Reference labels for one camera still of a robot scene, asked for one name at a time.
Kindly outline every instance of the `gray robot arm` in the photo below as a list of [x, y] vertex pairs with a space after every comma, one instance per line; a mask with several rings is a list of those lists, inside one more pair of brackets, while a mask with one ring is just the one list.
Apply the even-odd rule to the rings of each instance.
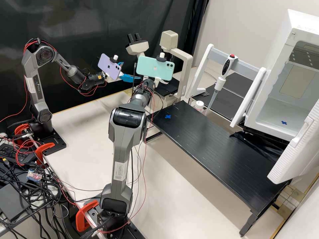
[[49, 43], [38, 39], [31, 39], [24, 50], [22, 65], [25, 80], [30, 93], [30, 110], [38, 123], [44, 124], [51, 120], [52, 113], [45, 102], [38, 69], [49, 62], [56, 62], [62, 67], [67, 76], [77, 85], [79, 90], [89, 90], [93, 86], [105, 82], [103, 72], [86, 77], [76, 66], [70, 65]]
[[109, 121], [109, 139], [114, 144], [112, 182], [104, 187], [100, 207], [115, 215], [127, 215], [133, 193], [126, 185], [128, 160], [133, 146], [142, 139], [146, 126], [144, 107], [149, 103], [155, 88], [151, 79], [138, 86], [130, 103], [113, 109]]

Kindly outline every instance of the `label sticker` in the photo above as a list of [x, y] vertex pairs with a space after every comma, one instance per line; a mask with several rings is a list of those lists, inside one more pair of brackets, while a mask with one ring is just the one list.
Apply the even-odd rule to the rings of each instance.
[[26, 83], [27, 83], [27, 87], [28, 87], [29, 92], [31, 94], [34, 94], [36, 92], [36, 89], [34, 87], [33, 79], [26, 77]]
[[127, 161], [125, 163], [114, 162], [114, 180], [123, 181], [126, 177]]

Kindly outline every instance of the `open door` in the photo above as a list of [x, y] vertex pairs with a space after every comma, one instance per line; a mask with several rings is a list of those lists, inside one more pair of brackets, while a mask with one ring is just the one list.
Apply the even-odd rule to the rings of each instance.
[[278, 184], [306, 174], [317, 166], [319, 166], [319, 100], [267, 177]]

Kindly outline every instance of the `smartphone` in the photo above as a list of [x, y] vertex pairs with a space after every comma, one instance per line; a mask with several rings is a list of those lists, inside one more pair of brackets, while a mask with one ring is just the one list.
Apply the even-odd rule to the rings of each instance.
[[97, 66], [113, 80], [116, 80], [119, 77], [122, 69], [116, 62], [111, 62], [110, 58], [104, 53], [102, 53]]
[[136, 73], [143, 76], [159, 77], [170, 81], [173, 77], [175, 64], [170, 61], [158, 61], [155, 58], [140, 56], [137, 61]]

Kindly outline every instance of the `white wall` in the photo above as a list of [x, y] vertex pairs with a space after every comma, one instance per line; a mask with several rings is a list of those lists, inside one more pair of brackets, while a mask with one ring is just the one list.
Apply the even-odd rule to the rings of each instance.
[[310, 192], [294, 211], [276, 239], [313, 239], [319, 235], [319, 183], [312, 187]]
[[319, 16], [318, 0], [210, 0], [202, 22], [194, 65], [209, 43], [261, 67], [285, 11]]

